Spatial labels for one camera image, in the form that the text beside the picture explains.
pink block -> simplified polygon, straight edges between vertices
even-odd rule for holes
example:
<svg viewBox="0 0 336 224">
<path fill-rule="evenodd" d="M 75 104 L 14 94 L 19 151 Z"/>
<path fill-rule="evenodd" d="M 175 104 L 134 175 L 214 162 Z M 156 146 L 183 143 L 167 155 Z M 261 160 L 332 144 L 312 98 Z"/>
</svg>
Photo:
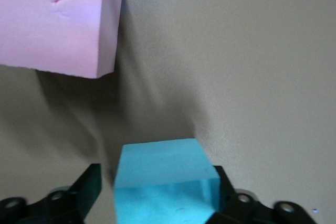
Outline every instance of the pink block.
<svg viewBox="0 0 336 224">
<path fill-rule="evenodd" d="M 0 64 L 98 78 L 113 72 L 121 0 L 0 0 Z"/>
</svg>

cube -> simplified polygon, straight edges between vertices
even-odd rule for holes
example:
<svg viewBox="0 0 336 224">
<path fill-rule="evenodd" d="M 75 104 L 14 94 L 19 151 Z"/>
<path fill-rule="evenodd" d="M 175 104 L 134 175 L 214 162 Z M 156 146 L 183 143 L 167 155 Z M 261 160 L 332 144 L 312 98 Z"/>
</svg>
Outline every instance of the cube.
<svg viewBox="0 0 336 224">
<path fill-rule="evenodd" d="M 121 0 L 0 0 L 0 64 L 98 78 L 113 72 Z"/>
<path fill-rule="evenodd" d="M 124 145 L 114 183 L 118 224 L 204 224 L 220 178 L 196 139 Z"/>
</svg>

gray surface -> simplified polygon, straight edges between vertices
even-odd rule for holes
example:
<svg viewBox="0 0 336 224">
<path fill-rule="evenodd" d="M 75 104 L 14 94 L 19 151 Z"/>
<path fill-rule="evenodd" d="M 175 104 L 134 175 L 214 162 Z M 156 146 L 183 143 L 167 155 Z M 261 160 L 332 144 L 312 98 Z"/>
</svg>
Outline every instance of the gray surface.
<svg viewBox="0 0 336 224">
<path fill-rule="evenodd" d="M 124 0 L 113 85 L 0 67 L 0 198 L 37 200 L 94 161 L 111 177 L 123 143 L 195 136 L 235 187 L 333 223 L 335 17 L 335 0 Z M 106 186 L 87 223 L 112 217 Z"/>
</svg>

foam block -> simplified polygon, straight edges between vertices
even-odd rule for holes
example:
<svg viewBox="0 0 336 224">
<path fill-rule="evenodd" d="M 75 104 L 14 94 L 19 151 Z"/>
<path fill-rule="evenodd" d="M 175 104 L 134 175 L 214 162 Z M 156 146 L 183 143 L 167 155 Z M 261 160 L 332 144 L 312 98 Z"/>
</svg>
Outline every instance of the foam block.
<svg viewBox="0 0 336 224">
<path fill-rule="evenodd" d="M 97 78 L 113 72 L 121 0 L 0 0 L 0 64 Z"/>
<path fill-rule="evenodd" d="M 220 178 L 196 139 L 122 149 L 114 200 L 118 224 L 204 224 L 219 208 Z"/>
</svg>

black bracket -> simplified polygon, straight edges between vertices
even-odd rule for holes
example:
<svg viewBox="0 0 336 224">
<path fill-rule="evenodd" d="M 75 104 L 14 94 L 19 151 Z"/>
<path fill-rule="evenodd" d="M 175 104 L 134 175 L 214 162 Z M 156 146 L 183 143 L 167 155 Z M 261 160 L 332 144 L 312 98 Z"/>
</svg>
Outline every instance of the black bracket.
<svg viewBox="0 0 336 224">
<path fill-rule="evenodd" d="M 268 208 L 248 194 L 236 193 L 221 166 L 215 166 L 221 178 L 221 211 L 206 224 L 316 224 L 299 205 L 278 201 Z"/>
<path fill-rule="evenodd" d="M 68 190 L 27 205 L 24 198 L 0 201 L 0 224 L 83 224 L 101 192 L 100 164 L 91 164 Z"/>
</svg>

